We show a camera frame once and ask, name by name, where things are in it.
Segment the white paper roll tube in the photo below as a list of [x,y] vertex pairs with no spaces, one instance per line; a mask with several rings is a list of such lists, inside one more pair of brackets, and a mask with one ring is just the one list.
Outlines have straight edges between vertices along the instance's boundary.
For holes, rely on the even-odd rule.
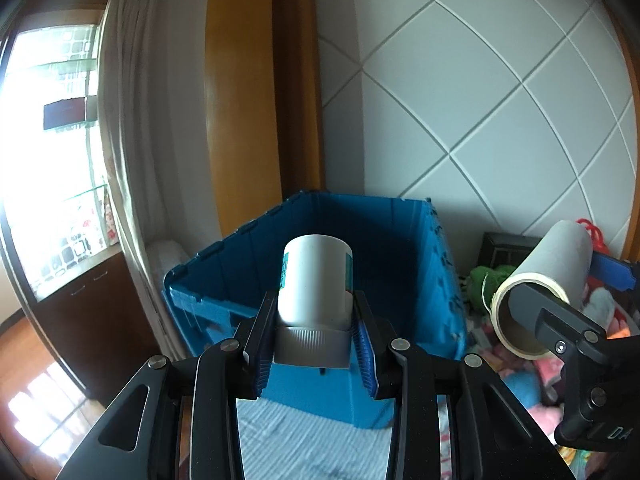
[[550,228],[491,298],[491,324],[509,351],[524,360],[538,360],[549,354],[532,330],[519,326],[508,312],[512,290],[520,285],[535,285],[577,309],[582,305],[591,259],[592,241],[584,226],[562,220]]

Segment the white bottle teal label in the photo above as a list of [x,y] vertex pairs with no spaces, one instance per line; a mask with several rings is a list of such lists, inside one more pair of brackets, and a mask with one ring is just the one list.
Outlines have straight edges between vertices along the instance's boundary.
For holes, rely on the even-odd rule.
[[349,368],[353,303],[350,247],[329,235],[290,240],[282,259],[274,362]]

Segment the red plastic handbag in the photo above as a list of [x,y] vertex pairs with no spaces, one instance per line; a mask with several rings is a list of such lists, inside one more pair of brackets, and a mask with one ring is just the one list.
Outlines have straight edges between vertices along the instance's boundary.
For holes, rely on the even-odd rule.
[[605,239],[602,231],[593,224],[590,220],[586,218],[581,218],[577,220],[577,223],[583,226],[589,234],[592,249],[599,254],[608,255],[610,250],[608,249],[608,245],[605,244]]

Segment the green plush toy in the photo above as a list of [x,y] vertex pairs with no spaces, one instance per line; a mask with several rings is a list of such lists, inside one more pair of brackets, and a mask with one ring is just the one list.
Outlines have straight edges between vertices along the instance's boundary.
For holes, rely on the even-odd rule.
[[465,280],[466,296],[475,312],[490,312],[492,296],[498,287],[515,271],[514,266],[504,264],[495,269],[477,266]]

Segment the black box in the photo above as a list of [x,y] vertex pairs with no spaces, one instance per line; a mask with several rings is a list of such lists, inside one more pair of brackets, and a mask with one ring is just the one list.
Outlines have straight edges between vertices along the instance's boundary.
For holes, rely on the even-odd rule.
[[485,232],[476,265],[495,269],[497,266],[517,268],[540,242],[540,237]]

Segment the blue plastic storage crate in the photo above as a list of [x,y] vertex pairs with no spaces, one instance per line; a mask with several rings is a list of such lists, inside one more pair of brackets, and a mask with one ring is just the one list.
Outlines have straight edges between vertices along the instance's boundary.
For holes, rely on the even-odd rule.
[[292,356],[271,367],[265,398],[381,429],[393,405],[372,399],[361,379],[350,336],[357,292],[399,337],[434,356],[465,354],[457,273],[429,200],[301,192],[164,279],[167,307],[195,355],[275,294]]

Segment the dark wooden cabinet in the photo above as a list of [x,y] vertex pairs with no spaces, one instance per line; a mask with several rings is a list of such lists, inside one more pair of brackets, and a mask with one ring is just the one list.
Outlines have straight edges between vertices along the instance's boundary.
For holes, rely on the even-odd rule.
[[34,315],[85,395],[104,406],[160,353],[120,252],[39,301]]

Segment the white curtain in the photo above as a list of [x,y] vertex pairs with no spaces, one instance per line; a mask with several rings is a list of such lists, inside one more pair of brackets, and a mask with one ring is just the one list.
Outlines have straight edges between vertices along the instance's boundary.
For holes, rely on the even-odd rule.
[[160,351],[186,356],[146,246],[166,240],[153,156],[150,59],[156,0],[107,0],[98,52],[98,121],[120,246]]

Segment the wooden headboard frame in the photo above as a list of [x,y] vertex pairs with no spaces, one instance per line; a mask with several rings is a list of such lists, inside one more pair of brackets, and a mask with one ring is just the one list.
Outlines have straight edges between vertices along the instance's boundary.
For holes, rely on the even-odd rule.
[[326,186],[314,0],[207,0],[204,84],[222,235]]

